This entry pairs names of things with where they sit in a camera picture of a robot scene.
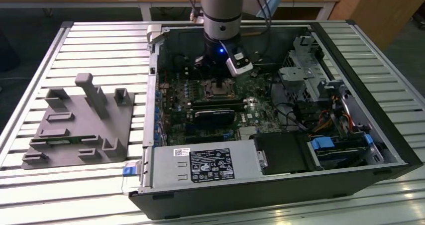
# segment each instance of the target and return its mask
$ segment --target blue latch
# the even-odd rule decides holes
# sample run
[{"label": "blue latch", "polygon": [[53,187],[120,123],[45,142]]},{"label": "blue latch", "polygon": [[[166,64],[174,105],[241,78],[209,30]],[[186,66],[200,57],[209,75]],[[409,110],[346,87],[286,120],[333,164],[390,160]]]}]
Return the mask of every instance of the blue latch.
[{"label": "blue latch", "polygon": [[373,145],[373,139],[372,139],[372,136],[369,134],[365,134],[365,140],[366,140],[368,145]]},{"label": "blue latch", "polygon": [[313,149],[321,149],[321,148],[332,148],[334,147],[333,141],[330,137],[318,137],[312,140],[312,146]]},{"label": "blue latch", "polygon": [[122,169],[122,177],[132,177],[137,175],[136,166],[124,167]]}]

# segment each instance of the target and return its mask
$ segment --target robot arm end effector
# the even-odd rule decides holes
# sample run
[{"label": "robot arm end effector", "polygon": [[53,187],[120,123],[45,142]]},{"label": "robot arm end effector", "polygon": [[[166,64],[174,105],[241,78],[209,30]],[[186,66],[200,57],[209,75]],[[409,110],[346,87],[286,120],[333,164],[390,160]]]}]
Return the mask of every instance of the robot arm end effector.
[{"label": "robot arm end effector", "polygon": [[214,54],[222,50],[226,52],[225,64],[233,77],[253,69],[244,50],[237,46],[241,14],[246,12],[270,18],[278,3],[280,0],[201,0],[205,37],[209,42],[216,42],[209,57],[222,58]]}]

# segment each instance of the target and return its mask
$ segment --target gray metal panel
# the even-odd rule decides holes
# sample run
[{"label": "gray metal panel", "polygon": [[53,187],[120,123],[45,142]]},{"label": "gray metal panel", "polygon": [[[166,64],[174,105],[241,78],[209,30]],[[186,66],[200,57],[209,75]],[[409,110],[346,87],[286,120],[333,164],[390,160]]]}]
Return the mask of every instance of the gray metal panel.
[{"label": "gray metal panel", "polygon": [[[145,22],[84,22],[74,25],[145,25]],[[350,26],[345,22],[321,23],[325,30],[330,33],[332,39],[360,39]],[[72,38],[82,39],[82,44],[89,44],[93,37],[98,38],[97,43],[125,43],[124,37],[142,37],[144,30],[113,30],[113,31],[72,31],[66,38],[66,45],[73,44]],[[361,75],[369,90],[378,93],[384,99],[380,102],[384,110],[393,119],[398,119],[397,128],[402,132],[406,141],[425,161],[425,131],[424,122],[414,122],[414,116],[408,112],[424,109],[424,105],[417,102],[416,96],[409,92],[409,87],[401,83],[400,77],[388,64],[378,59],[374,53],[350,52],[344,53],[349,58],[350,65],[356,67],[385,66],[390,74],[384,75]],[[110,68],[118,70],[122,66],[146,65],[148,57],[113,58],[113,59],[76,59],[54,61],[52,68],[74,69],[74,68]],[[114,77],[98,75],[98,83],[106,93],[116,87],[126,87],[130,92],[136,93],[140,98],[140,104],[136,104],[134,117],[132,119],[130,145],[128,159],[140,159],[141,141],[142,141],[142,124],[144,124],[144,102],[146,84],[144,76],[136,74],[117,75]],[[138,211],[137,207],[126,198],[125,188],[134,186],[137,189],[140,183],[132,179],[122,180],[121,172],[125,163],[112,163],[100,165],[88,165],[77,167],[64,167],[52,169],[40,169],[25,171],[18,169],[22,152],[26,148],[28,139],[33,136],[37,128],[37,118],[42,116],[45,106],[40,99],[45,96],[46,88],[60,86],[60,79],[54,81],[44,80],[42,88],[38,90],[32,100],[29,113],[21,115],[22,120],[28,121],[20,126],[16,133],[16,139],[10,139],[13,149],[5,151],[5,160],[0,169],[0,223],[1,224],[28,224],[28,223],[68,223],[68,224],[156,224],[149,221],[146,216]],[[385,93],[385,86],[392,90]],[[65,88],[68,94],[77,95],[82,92],[74,86]],[[176,221],[166,221],[162,224],[186,225],[186,224],[406,224],[421,222],[425,219],[425,167],[408,173],[396,180],[388,180],[361,190],[350,197],[308,201],[302,203],[274,206],[261,210],[236,211],[222,213],[220,216],[198,216]]]}]

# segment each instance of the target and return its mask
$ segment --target aluminum extrusion table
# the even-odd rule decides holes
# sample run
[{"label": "aluminum extrusion table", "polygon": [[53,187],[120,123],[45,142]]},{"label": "aluminum extrusion table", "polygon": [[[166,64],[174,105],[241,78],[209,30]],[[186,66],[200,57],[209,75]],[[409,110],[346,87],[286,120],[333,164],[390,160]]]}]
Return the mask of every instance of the aluminum extrusion table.
[{"label": "aluminum extrusion table", "polygon": [[[137,177],[122,179],[121,176],[125,163],[142,156],[149,24],[152,22],[64,23],[0,136],[1,224],[156,224],[125,194],[137,189]],[[425,161],[424,98],[356,25],[344,21],[324,21],[321,25]],[[337,75],[329,61],[326,63]],[[102,86],[105,93],[121,87],[136,93],[128,161],[22,170],[21,157],[46,108],[42,98],[48,88],[65,87],[69,95],[82,94],[73,84],[74,75],[82,72],[93,74],[93,84]],[[340,225],[405,224],[424,219],[425,167],[421,167],[349,197],[161,222]]]}]

